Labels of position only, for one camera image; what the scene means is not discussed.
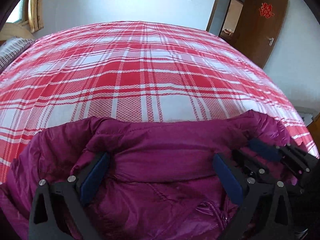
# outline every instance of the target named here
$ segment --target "curtain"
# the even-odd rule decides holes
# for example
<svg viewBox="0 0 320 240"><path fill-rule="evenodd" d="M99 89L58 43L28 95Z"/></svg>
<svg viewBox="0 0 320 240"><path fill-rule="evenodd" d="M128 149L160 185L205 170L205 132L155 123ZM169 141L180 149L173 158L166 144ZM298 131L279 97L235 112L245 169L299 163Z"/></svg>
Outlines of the curtain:
<svg viewBox="0 0 320 240"><path fill-rule="evenodd" d="M42 0L29 0L28 5L30 32L41 30L43 26Z"/></svg>

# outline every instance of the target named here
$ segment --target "bed sheet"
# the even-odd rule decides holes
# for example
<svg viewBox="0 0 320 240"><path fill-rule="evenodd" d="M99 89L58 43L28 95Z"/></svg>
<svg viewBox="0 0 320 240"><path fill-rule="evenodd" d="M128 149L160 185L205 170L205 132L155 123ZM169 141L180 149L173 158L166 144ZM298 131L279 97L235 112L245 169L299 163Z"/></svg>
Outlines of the bed sheet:
<svg viewBox="0 0 320 240"><path fill-rule="evenodd" d="M247 110L281 121L309 153L304 122L262 69L205 31L112 22L40 38L0 75L0 183L39 131L86 117L201 121Z"/></svg>

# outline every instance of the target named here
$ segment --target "red double happiness decoration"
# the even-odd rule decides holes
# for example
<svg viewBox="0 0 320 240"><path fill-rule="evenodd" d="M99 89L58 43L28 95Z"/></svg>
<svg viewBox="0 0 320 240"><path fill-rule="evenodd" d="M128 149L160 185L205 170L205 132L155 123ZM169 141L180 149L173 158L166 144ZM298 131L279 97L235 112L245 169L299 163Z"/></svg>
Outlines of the red double happiness decoration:
<svg viewBox="0 0 320 240"><path fill-rule="evenodd" d="M262 3L261 8L259 8L260 15L264 16L265 18L270 18L271 16L274 16L275 14L272 12L272 5L267 4L265 2Z"/></svg>

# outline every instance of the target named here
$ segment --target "striped pillow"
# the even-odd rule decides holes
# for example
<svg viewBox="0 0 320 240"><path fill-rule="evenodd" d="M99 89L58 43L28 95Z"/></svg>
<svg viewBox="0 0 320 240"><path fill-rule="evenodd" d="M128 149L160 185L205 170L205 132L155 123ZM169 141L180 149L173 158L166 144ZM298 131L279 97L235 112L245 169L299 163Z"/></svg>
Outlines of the striped pillow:
<svg viewBox="0 0 320 240"><path fill-rule="evenodd" d="M35 40L12 37L0 46L0 74Z"/></svg>

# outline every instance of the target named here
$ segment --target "purple puffer jacket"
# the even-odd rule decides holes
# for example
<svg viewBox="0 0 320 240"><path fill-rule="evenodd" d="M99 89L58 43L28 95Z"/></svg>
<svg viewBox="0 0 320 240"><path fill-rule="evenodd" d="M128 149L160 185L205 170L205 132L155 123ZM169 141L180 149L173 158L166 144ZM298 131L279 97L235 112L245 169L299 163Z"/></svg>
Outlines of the purple puffer jacket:
<svg viewBox="0 0 320 240"><path fill-rule="evenodd" d="M294 144L284 126L248 111L203 122L129 123L87 118L34 136L0 186L0 207L22 239L40 179L76 175L95 153L111 153L111 168L85 211L108 239L216 239L236 212L212 169L215 153L243 148L257 137L270 145ZM266 164L279 179L292 177L280 163ZM78 235L68 220L72 236Z"/></svg>

